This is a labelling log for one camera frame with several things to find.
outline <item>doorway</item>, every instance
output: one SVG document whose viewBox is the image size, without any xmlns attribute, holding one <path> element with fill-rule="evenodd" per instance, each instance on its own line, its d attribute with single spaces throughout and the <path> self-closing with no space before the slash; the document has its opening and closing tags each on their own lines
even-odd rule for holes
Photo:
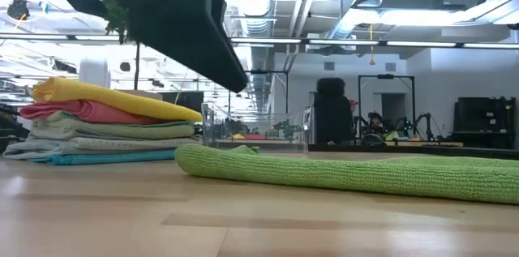
<svg viewBox="0 0 519 257">
<path fill-rule="evenodd" d="M 399 118 L 406 116 L 404 93 L 382 93 L 380 99 L 382 103 L 381 115 L 384 120 L 396 122 Z"/>
</svg>

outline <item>yellow towel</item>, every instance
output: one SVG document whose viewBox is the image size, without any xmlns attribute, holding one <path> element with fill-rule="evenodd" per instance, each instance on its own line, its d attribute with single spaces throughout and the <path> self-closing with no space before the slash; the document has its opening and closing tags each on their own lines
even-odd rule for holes
<svg viewBox="0 0 519 257">
<path fill-rule="evenodd" d="M 60 77 L 38 83 L 32 98 L 36 101 L 92 100 L 131 114 L 164 120 L 202 121 L 202 114 L 186 107 Z"/>
</svg>

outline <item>stack of folded towels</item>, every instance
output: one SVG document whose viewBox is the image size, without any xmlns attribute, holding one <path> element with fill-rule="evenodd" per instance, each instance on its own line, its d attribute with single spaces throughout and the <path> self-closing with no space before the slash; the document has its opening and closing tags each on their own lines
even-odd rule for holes
<svg viewBox="0 0 519 257">
<path fill-rule="evenodd" d="M 36 103 L 20 110 L 32 120 L 27 141 L 3 156 L 52 165 L 173 160 L 183 143 L 197 143 L 191 109 L 59 77 L 35 86 Z"/>
</svg>

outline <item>transparent box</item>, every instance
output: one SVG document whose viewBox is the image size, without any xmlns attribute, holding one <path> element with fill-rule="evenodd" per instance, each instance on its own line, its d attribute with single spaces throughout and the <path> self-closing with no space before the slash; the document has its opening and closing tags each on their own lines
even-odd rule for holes
<svg viewBox="0 0 519 257">
<path fill-rule="evenodd" d="M 311 143 L 312 108 L 289 114 L 228 113 L 202 105 L 204 144 L 212 148 L 258 147 L 269 152 L 307 152 Z"/>
</svg>

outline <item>white towel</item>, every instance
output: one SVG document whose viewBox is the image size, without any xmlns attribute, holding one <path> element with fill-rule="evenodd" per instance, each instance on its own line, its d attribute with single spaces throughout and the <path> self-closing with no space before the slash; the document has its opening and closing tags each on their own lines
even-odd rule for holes
<svg viewBox="0 0 519 257">
<path fill-rule="evenodd" d="M 6 159 L 38 159 L 54 155 L 133 152 L 177 148 L 183 143 L 198 143 L 193 139 L 111 140 L 73 138 L 69 140 L 29 139 L 7 146 Z"/>
</svg>

